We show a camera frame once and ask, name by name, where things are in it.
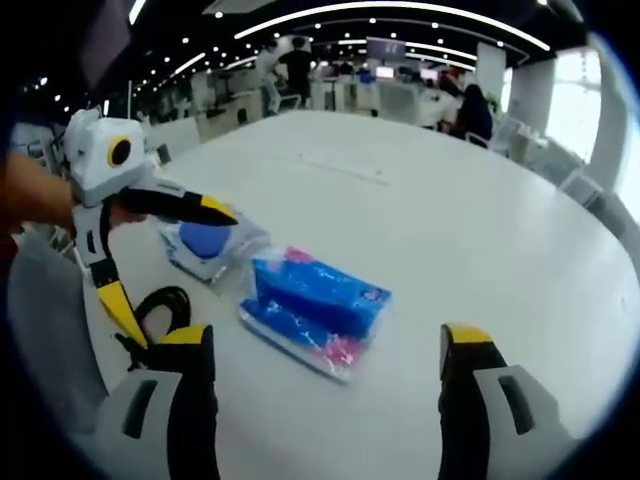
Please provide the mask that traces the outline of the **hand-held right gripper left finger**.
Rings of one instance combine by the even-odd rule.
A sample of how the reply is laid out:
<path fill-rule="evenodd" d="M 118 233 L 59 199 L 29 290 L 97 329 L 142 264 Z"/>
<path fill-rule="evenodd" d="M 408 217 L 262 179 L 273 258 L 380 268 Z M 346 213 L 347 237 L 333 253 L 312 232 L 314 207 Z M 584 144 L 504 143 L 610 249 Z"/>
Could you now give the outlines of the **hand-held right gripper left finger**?
<path fill-rule="evenodd" d="M 217 479 L 213 328 L 179 328 L 129 348 L 139 366 L 101 404 L 95 430 L 109 479 Z"/>

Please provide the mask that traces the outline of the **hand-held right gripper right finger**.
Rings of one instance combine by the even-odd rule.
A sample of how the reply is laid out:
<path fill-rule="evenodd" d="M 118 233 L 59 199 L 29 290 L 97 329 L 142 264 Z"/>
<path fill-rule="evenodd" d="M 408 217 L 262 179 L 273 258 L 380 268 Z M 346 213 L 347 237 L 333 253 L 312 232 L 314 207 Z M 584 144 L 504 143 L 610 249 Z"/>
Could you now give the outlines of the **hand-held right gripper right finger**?
<path fill-rule="evenodd" d="M 441 326 L 440 479 L 544 479 L 573 450 L 558 402 L 491 336 Z"/>

